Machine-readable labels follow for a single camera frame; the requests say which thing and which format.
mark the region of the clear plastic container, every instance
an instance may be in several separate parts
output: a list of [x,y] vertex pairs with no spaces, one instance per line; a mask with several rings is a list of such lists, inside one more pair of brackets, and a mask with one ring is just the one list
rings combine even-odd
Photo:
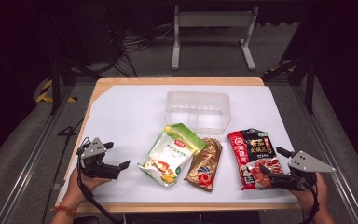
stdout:
[[169,91],[165,107],[167,124],[183,123],[199,134],[222,134],[231,120],[229,96],[224,93]]

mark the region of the chip bag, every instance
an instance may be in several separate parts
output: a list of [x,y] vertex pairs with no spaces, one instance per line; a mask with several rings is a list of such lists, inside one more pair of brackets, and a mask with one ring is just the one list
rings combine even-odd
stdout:
[[185,180],[199,189],[212,192],[223,147],[217,139],[205,137],[202,140],[207,145],[200,153],[193,156]]
[[150,159],[143,164],[138,163],[138,167],[167,187],[176,183],[183,166],[194,153],[199,153],[205,146],[206,143],[184,124],[167,125],[150,149]]
[[228,136],[240,170],[244,189],[271,189],[267,175],[261,172],[260,165],[274,174],[283,174],[269,133],[256,129],[247,129],[230,133]]

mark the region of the wrist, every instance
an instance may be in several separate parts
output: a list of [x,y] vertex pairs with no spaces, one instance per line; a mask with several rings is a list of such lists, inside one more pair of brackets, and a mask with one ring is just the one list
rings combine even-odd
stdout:
[[60,203],[60,206],[65,206],[72,210],[76,210],[78,206],[83,203],[85,200],[84,196],[70,196],[65,195]]
[[323,208],[323,209],[320,209],[315,214],[315,217],[313,218],[313,223],[314,224],[330,224],[330,223],[334,223],[334,220],[331,217],[328,209]]
[[67,215],[70,217],[76,217],[78,215],[78,212],[76,210],[73,210],[66,206],[55,206],[54,208],[50,209],[50,211],[53,211],[56,213],[60,212],[60,214],[59,215],[56,214],[56,216],[61,216],[61,217],[62,217],[62,215]]

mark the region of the metal frame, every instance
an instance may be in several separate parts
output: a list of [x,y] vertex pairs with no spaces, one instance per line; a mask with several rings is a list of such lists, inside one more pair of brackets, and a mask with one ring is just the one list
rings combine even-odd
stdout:
[[[65,100],[68,99],[73,88],[74,88],[73,86],[64,87],[61,102],[65,102]],[[46,149],[45,145],[48,141],[48,138],[54,127],[54,124],[57,122],[58,118],[60,117],[63,106],[64,104],[58,105],[57,110],[55,111],[56,113],[51,114],[50,117],[48,118],[48,121],[43,129],[43,132],[40,134],[39,139],[37,140],[37,143],[34,146],[34,149],[27,163],[24,165],[21,174],[17,178],[17,182],[15,186],[10,192],[10,195],[7,197],[7,201],[5,202],[5,205],[1,209],[0,224],[9,223],[11,217],[13,216],[14,211],[16,210],[16,207],[20,202],[22,194],[25,192],[25,189],[27,188],[28,183],[31,180],[31,177],[34,174],[34,170],[36,169],[36,166],[40,158],[42,157],[43,152]]]
[[172,54],[172,70],[179,69],[180,57],[180,27],[201,27],[201,26],[219,26],[219,27],[246,27],[246,37],[240,39],[241,49],[249,70],[255,70],[255,63],[249,50],[249,42],[255,27],[255,19],[257,17],[258,7],[254,7],[252,11],[237,12],[214,12],[200,11],[190,12],[179,10],[179,6],[175,6],[174,15],[174,43]]
[[305,96],[301,90],[301,87],[293,86],[292,90],[294,92],[298,104],[301,105],[301,108],[305,116],[307,117],[310,127],[312,128],[313,135],[315,136],[316,141],[319,145],[322,157],[328,164],[336,168],[336,171],[332,173],[331,176],[336,184],[341,199],[344,202],[349,215],[351,216],[351,221],[352,223],[358,223],[358,202],[353,195],[348,180],[339,168],[338,162],[336,161],[332,149],[327,143],[327,140],[324,138],[323,131],[318,121],[312,114],[309,113],[308,107],[303,103],[303,99]]

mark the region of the red logo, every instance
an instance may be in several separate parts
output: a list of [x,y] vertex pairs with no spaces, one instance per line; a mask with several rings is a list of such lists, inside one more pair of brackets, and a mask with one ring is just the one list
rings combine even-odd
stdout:
[[243,139],[237,137],[234,139],[234,142],[236,145],[243,145]]
[[179,147],[185,147],[186,145],[185,145],[185,143],[183,143],[183,142],[181,142],[181,141],[179,141],[179,140],[175,140],[175,144],[177,145],[177,146],[179,146]]

